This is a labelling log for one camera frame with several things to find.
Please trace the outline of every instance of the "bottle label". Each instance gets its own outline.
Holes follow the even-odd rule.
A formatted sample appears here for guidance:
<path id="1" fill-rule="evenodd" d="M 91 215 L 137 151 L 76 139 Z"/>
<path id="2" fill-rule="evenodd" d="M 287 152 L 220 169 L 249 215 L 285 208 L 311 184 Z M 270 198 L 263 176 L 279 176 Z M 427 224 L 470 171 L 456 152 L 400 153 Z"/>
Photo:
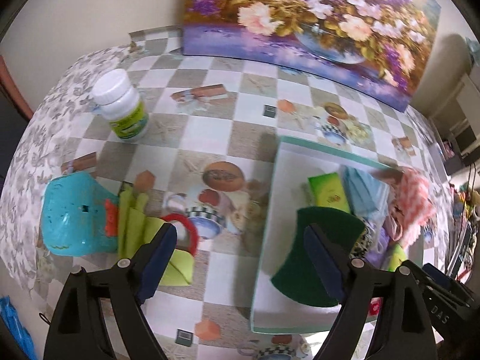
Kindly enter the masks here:
<path id="1" fill-rule="evenodd" d="M 147 122 L 148 114 L 145 112 L 143 102 L 140 102 L 130 115 L 109 124 L 119 138 L 129 139 L 140 134 Z"/>

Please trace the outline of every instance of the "blue plastic bag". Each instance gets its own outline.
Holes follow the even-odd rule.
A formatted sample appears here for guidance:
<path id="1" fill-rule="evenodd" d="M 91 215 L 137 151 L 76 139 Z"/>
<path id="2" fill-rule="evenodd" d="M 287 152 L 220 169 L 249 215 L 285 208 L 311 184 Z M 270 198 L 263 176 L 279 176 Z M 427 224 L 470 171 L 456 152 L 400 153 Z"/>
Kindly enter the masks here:
<path id="1" fill-rule="evenodd" d="M 14 336 L 20 348 L 27 355 L 30 360 L 37 360 L 35 356 L 35 348 L 33 345 L 32 337 L 25 329 L 20 320 L 18 319 L 17 310 L 10 303 L 10 297 L 0 298 L 0 315 L 5 322 L 5 325 L 10 330 L 12 336 Z"/>

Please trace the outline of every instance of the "tray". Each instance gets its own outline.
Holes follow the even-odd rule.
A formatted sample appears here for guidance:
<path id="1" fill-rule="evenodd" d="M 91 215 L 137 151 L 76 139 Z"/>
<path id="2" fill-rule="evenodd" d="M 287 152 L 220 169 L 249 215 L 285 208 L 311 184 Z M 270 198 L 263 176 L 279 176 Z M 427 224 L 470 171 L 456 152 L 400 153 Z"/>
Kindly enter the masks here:
<path id="1" fill-rule="evenodd" d="M 340 306 L 311 307 L 297 303 L 278 291 L 270 279 L 290 252 L 296 232 L 297 210 L 309 206 L 308 178 L 341 173 L 342 166 L 361 169 L 381 180 L 401 177 L 398 170 L 356 154 L 309 140 L 281 137 L 250 313 L 253 332 L 304 334 L 327 331 L 332 327 Z M 409 259 L 422 265 L 422 236 L 407 253 Z"/>

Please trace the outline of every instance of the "table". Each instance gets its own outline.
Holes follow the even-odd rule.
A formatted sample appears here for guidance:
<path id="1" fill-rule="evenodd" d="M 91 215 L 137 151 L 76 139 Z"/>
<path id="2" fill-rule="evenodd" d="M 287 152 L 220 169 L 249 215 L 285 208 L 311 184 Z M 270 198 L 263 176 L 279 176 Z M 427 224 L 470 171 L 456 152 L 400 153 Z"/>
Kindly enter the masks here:
<path id="1" fill-rule="evenodd" d="M 172 359 L 243 358 L 236 348 L 254 337 L 248 316 L 261 236 L 243 231 L 238 220 L 253 200 L 263 202 L 257 204 L 260 211 L 256 220 L 265 217 L 278 135 L 334 144 L 325 138 L 328 134 L 323 134 L 321 127 L 316 128 L 321 119 L 317 112 L 326 103 L 340 106 L 367 132 L 361 139 L 344 135 L 342 149 L 385 164 L 415 167 L 428 176 L 430 197 L 438 214 L 436 232 L 426 237 L 424 262 L 444 268 L 451 197 L 448 188 L 440 185 L 427 150 L 434 142 L 433 133 L 418 112 L 409 107 L 402 114 L 333 81 L 269 64 L 184 57 L 175 51 L 181 46 L 181 32 L 176 28 L 141 31 L 133 38 L 142 51 L 130 53 L 128 47 L 121 46 L 93 52 L 65 72 L 35 112 L 5 180 L 0 199 L 0 254 L 10 274 L 47 316 L 51 317 L 74 265 L 90 271 L 116 261 L 116 255 L 106 253 L 82 258 L 55 256 L 38 239 L 43 192 L 51 179 L 60 176 L 63 162 L 97 152 L 97 180 L 114 193 L 122 181 L 133 182 L 138 173 L 150 170 L 157 178 L 150 192 L 148 215 L 159 215 L 172 194 L 188 195 L 201 183 L 208 164 L 230 162 L 241 169 L 246 187 L 242 193 L 226 194 L 233 205 L 229 225 L 200 244 L 191 286 L 162 287 L 143 309 Z M 136 144 L 119 141 L 92 112 L 89 92 L 93 83 L 116 67 L 128 71 L 150 112 L 150 130 Z M 171 98 L 181 90 L 214 84 L 223 84 L 229 97 L 188 106 Z M 278 100 L 283 99 L 291 102 L 283 105 L 293 104 L 294 112 L 279 106 Z M 392 139 L 405 136 L 415 156 L 395 149 Z M 107 301 L 103 304 L 113 346 L 125 356 L 111 307 Z M 193 332 L 202 319 L 220 326 L 220 339 L 194 337 L 191 347 L 174 343 L 177 329 Z M 364 350 L 373 327 L 365 327 L 361 339 Z M 323 339 L 325 334 L 310 340 Z"/>

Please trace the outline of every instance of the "black loop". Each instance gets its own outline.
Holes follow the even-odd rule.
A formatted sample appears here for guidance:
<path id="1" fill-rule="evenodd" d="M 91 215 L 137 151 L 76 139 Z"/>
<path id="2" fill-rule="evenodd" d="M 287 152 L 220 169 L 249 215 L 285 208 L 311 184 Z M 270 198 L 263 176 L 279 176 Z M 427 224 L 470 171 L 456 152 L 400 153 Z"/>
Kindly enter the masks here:
<path id="1" fill-rule="evenodd" d="M 38 316 L 40 317 L 40 319 L 41 319 L 43 322 L 45 322 L 47 325 L 50 326 L 50 323 L 51 323 L 51 322 L 50 322 L 50 320 L 45 316 L 44 313 L 39 312 L 39 313 L 38 313 Z"/>

